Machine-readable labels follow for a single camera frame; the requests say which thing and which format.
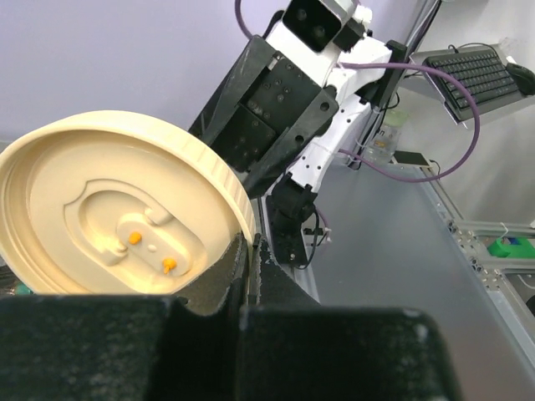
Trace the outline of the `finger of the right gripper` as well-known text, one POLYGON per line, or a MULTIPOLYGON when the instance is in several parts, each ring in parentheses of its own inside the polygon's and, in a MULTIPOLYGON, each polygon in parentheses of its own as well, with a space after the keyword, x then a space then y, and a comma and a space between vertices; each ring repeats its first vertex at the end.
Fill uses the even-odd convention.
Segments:
POLYGON ((242 185, 249 196, 261 196, 268 187, 270 175, 281 163, 296 152, 292 135, 297 133, 296 125, 287 127, 281 134, 265 124, 245 124, 240 134, 240 171, 246 173, 242 185))
POLYGON ((275 49, 265 39, 254 35, 197 115, 189 132, 212 145, 234 115, 243 96, 272 61, 274 53, 275 49))

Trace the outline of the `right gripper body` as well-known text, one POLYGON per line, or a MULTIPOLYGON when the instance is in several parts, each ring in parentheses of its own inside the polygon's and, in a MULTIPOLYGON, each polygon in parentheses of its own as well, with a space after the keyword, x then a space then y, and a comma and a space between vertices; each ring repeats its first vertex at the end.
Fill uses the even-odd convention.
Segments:
POLYGON ((277 134, 296 125, 292 135, 296 152, 275 170, 267 182, 267 189, 288 168, 304 146, 323 129, 338 110, 335 90, 314 82, 289 58, 277 53, 240 104, 245 124, 265 124, 277 134))

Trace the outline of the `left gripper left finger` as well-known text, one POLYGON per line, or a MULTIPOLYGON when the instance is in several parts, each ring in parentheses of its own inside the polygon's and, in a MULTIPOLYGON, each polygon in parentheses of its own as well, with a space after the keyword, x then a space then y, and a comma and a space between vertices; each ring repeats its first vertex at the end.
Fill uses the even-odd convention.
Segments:
POLYGON ((1 299, 4 400, 230 400, 248 244, 172 295, 1 299))

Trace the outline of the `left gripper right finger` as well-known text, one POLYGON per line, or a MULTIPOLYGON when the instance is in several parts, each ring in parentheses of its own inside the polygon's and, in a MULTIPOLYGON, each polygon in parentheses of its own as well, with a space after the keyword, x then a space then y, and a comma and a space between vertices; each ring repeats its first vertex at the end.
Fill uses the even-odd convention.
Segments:
POLYGON ((460 400, 446 342, 407 307, 323 307, 257 236, 253 298, 241 311, 241 400, 460 400))

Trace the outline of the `cream round lid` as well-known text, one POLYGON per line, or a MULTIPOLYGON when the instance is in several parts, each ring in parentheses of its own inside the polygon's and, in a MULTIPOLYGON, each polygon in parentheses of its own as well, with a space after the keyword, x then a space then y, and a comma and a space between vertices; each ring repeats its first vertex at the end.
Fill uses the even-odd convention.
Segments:
POLYGON ((1 153, 1 255, 39 294, 172 294, 255 233, 227 163, 155 117, 76 114, 1 153))

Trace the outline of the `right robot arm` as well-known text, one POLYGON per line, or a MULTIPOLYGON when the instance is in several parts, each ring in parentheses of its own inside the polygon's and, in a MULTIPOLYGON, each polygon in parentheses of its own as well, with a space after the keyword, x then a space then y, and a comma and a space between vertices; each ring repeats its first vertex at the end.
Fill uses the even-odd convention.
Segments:
POLYGON ((351 48, 329 43, 313 51, 277 26, 253 36, 191 125, 237 173, 250 198, 263 198, 264 225, 278 262, 309 265, 314 245, 303 223, 326 170, 369 110, 386 104, 389 62, 405 58, 405 45, 355 36, 351 48))

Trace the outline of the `clear plastic jar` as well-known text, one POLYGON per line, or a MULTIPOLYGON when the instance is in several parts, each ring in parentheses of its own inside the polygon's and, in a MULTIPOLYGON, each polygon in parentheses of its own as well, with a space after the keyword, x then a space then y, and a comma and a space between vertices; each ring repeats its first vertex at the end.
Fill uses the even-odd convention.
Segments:
POLYGON ((386 111, 379 128, 364 148, 364 159, 377 166, 389 164, 408 118, 404 111, 386 111))

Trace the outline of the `smartphone on desk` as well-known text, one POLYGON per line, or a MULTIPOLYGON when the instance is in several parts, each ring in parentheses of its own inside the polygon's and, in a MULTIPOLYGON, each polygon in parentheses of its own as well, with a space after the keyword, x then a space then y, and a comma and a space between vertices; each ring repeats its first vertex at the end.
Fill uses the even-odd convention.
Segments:
POLYGON ((397 165, 413 165, 427 169, 431 167, 430 161, 422 153, 412 151, 397 150, 393 154, 392 162, 397 165))

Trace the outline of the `black computer keyboard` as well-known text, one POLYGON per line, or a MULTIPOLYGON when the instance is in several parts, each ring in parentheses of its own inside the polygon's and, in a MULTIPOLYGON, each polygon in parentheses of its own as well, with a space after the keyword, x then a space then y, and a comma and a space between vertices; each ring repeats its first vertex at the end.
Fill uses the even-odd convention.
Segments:
MULTIPOLYGON (((425 58, 423 64, 459 81, 475 101, 480 114, 522 99, 522 94, 502 59, 494 49, 487 46, 439 53, 425 58)), ((466 98, 455 85, 436 76, 432 76, 431 81, 441 93, 446 108, 456 122, 473 117, 466 98)))

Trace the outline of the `black computer mouse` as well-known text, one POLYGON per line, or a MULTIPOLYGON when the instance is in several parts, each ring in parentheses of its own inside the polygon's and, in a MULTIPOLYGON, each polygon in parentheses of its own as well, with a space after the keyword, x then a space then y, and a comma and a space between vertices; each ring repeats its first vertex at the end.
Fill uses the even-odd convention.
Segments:
POLYGON ((521 94, 525 96, 535 94, 535 74, 532 70, 517 63, 507 63, 506 70, 512 76, 521 94))

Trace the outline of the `green plastic part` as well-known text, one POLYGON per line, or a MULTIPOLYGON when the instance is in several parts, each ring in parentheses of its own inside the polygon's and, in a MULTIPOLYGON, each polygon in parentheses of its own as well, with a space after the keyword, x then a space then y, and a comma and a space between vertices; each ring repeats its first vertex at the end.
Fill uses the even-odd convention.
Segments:
POLYGON ((487 250, 494 257, 533 259, 534 240, 525 237, 502 237, 491 243, 487 250))

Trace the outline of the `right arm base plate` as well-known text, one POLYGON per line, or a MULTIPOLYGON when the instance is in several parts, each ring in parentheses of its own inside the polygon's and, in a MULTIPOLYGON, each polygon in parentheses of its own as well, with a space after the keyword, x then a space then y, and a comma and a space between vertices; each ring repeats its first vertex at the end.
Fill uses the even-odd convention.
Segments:
POLYGON ((286 216, 272 196, 265 199, 267 227, 275 258, 281 265, 307 269, 319 247, 330 241, 332 230, 322 213, 313 206, 308 217, 286 216))

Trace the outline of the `aluminium mounting rail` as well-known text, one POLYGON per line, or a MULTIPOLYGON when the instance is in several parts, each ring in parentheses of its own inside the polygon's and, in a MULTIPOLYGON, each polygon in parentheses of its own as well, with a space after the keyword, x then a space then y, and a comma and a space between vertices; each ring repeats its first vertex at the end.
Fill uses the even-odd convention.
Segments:
POLYGON ((495 239, 533 238, 533 229, 469 221, 440 183, 399 182, 367 168, 332 167, 317 204, 330 238, 307 269, 289 272, 316 300, 415 307, 441 325, 501 318, 533 329, 533 261, 488 249, 495 239))

